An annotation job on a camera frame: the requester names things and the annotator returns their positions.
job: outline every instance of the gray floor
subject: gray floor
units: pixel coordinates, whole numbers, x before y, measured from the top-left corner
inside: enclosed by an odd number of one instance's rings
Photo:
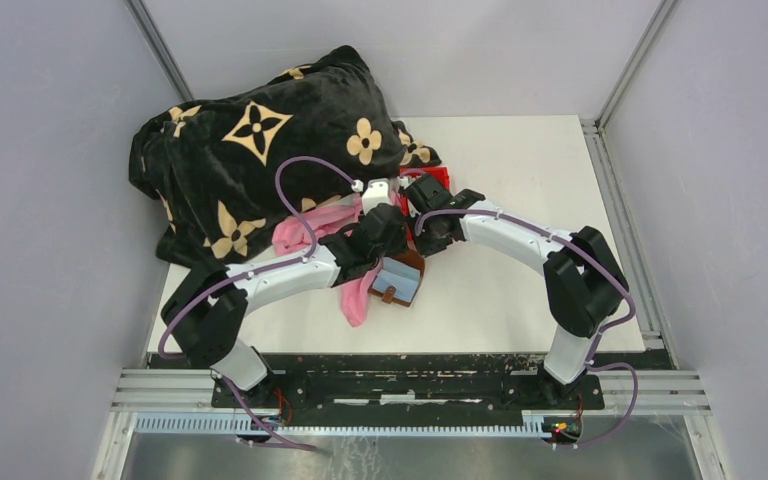
[[[615,419],[586,418],[585,438]],[[137,435],[123,478],[188,479],[699,479],[680,417],[635,418],[613,439],[553,452],[494,438],[309,437],[317,453],[250,449],[208,435]]]

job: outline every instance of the gray wall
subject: gray wall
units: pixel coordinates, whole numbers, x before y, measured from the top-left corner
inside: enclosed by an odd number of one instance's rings
[[[0,479],[89,475],[165,268],[130,140],[175,101],[121,0],[0,1]]]
[[[768,478],[768,1],[681,2],[607,136],[680,360]]]
[[[342,44],[393,116],[594,118],[659,0],[146,0],[199,98],[234,95]]]

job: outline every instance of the black plush blanket with flowers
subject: black plush blanket with flowers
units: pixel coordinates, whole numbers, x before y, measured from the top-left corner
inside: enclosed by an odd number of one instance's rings
[[[134,136],[131,183],[166,207],[163,260],[192,266],[213,256],[246,260],[266,249],[289,212],[275,191],[278,166],[320,157],[352,178],[393,177],[399,166],[439,165],[437,153],[393,122],[369,67],[348,46],[221,100],[197,100],[149,120]],[[330,169],[289,166],[282,186],[304,211],[351,192]]]

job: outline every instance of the pink cloth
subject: pink cloth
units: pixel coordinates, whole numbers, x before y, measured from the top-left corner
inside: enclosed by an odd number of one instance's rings
[[[354,205],[327,205],[304,213],[305,220],[313,227],[317,238],[336,233],[341,227],[357,222],[361,212],[360,197],[355,197]],[[275,227],[272,234],[275,253],[286,255],[297,252],[310,245],[310,235],[299,219],[290,217]],[[359,327],[366,321],[369,306],[369,287],[381,270],[381,263],[366,272],[363,278],[346,282],[342,285],[343,293],[340,309],[349,325]]]

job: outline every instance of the white table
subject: white table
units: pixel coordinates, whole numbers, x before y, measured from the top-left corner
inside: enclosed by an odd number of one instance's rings
[[[556,228],[593,226],[614,248],[578,117],[404,120],[415,137],[437,149],[453,191],[471,188],[510,213]],[[171,266],[160,306],[186,273]],[[542,277],[479,245],[455,244],[428,258],[413,305],[372,299],[360,327],[343,317],[339,296],[339,289],[319,290],[267,305],[246,317],[240,338],[264,353],[545,352],[556,326]],[[625,312],[623,305],[617,316]],[[158,316],[150,352],[157,351],[164,328]],[[168,349],[180,351],[172,339]],[[611,330],[600,346],[643,349],[636,321]]]

